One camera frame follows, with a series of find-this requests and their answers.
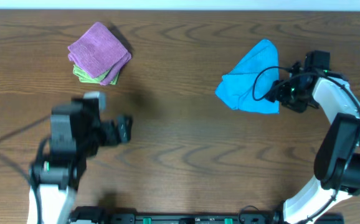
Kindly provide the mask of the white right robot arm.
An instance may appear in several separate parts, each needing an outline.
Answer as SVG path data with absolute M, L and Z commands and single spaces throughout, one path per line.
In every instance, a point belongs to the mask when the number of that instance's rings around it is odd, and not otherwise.
M 348 79 L 329 67 L 330 54 L 308 52 L 304 63 L 288 68 L 287 80 L 276 80 L 263 98 L 297 113 L 321 108 L 330 127 L 315 157 L 313 177 L 282 202 L 267 223 L 344 223 L 329 209 L 360 195 L 360 102 Z

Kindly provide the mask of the blue microfiber cloth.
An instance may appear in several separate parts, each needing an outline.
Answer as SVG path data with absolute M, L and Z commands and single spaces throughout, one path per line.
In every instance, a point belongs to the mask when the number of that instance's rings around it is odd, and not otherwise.
M 278 52 L 267 39 L 255 45 L 231 70 L 222 76 L 216 96 L 232 110 L 278 114 L 279 102 L 260 100 L 279 79 Z

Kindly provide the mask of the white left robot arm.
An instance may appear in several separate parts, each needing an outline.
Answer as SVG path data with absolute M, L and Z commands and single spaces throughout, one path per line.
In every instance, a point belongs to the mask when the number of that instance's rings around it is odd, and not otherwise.
M 101 98 L 74 98 L 52 108 L 50 136 L 40 142 L 30 165 L 28 223 L 70 223 L 87 159 L 99 147 L 117 146 L 131 139 L 131 116 L 103 121 Z

